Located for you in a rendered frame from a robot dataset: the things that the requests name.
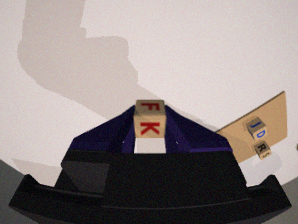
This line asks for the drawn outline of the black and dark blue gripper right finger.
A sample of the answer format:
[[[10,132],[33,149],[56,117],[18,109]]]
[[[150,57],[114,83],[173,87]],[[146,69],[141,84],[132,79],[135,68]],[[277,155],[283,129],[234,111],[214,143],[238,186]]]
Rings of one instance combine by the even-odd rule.
[[[168,105],[165,105],[165,111],[167,116],[164,137],[166,153],[224,150],[233,153],[227,138],[178,114]]]

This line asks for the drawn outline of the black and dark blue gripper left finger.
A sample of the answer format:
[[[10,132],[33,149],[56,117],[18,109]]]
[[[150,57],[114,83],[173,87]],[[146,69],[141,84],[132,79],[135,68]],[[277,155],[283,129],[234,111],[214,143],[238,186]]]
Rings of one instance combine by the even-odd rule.
[[[119,116],[75,137],[68,150],[86,149],[134,153],[136,140],[134,112],[135,105]]]

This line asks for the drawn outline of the tan mat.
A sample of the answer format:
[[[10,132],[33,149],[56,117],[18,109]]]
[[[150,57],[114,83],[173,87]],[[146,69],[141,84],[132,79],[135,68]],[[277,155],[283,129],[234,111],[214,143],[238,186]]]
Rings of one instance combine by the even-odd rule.
[[[267,126],[268,135],[255,141],[246,124],[257,117]],[[227,138],[238,163],[256,155],[254,146],[260,142],[265,141],[271,147],[282,141],[287,137],[285,91],[215,132]]]

